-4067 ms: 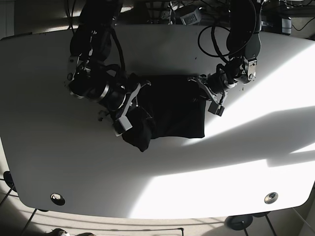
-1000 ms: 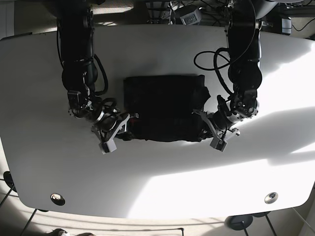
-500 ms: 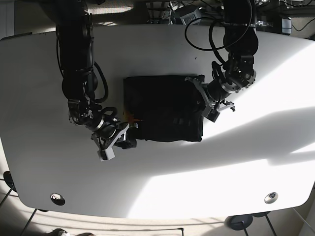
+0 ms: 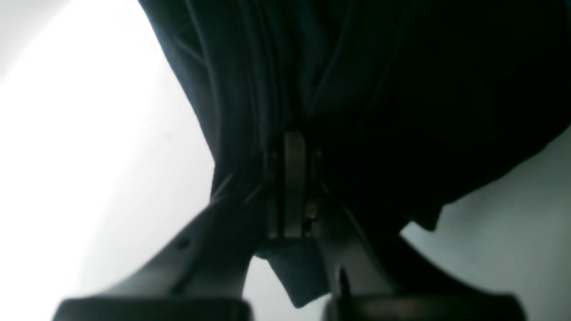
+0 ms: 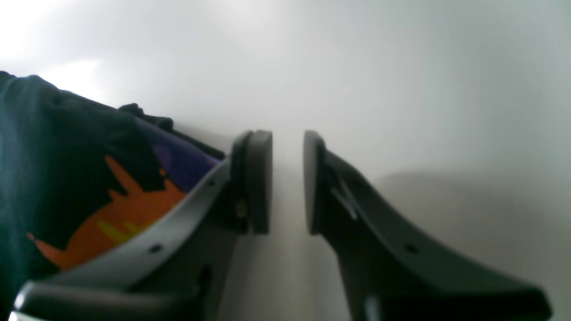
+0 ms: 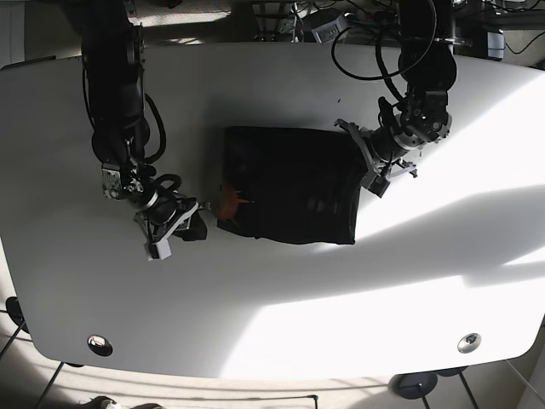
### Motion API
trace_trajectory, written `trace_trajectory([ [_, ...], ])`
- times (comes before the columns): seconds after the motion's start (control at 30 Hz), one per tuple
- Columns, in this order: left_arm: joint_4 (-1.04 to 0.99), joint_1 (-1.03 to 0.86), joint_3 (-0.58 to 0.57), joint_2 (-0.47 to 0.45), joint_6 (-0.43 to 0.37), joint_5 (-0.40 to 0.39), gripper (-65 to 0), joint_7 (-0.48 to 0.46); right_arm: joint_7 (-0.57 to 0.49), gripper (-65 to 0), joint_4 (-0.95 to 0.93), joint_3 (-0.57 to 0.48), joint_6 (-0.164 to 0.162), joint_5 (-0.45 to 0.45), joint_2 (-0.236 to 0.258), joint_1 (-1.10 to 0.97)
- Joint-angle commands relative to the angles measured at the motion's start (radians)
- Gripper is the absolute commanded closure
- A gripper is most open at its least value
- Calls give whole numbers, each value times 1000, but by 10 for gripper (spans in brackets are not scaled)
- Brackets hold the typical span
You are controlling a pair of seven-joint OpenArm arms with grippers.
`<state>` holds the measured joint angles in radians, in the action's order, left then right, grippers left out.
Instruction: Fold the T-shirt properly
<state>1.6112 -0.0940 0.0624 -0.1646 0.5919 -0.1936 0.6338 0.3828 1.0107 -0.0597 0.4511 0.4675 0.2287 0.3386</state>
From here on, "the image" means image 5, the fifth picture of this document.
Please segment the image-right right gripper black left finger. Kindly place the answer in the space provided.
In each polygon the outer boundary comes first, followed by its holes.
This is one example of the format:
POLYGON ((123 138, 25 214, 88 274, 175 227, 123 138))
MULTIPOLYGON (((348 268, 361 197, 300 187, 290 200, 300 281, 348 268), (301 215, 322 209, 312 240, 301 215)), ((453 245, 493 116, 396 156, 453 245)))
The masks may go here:
POLYGON ((27 282, 11 321, 212 321, 238 239, 269 233, 273 134, 247 131, 230 156, 148 230, 103 256, 27 282))

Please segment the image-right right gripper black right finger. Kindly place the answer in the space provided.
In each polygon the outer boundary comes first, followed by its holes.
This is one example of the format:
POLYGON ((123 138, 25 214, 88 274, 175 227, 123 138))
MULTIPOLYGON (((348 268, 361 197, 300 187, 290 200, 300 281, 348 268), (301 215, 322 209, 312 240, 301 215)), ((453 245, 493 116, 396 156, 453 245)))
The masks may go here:
POLYGON ((540 287, 426 235, 316 131, 303 142, 306 223, 337 257, 353 321, 547 321, 540 287))

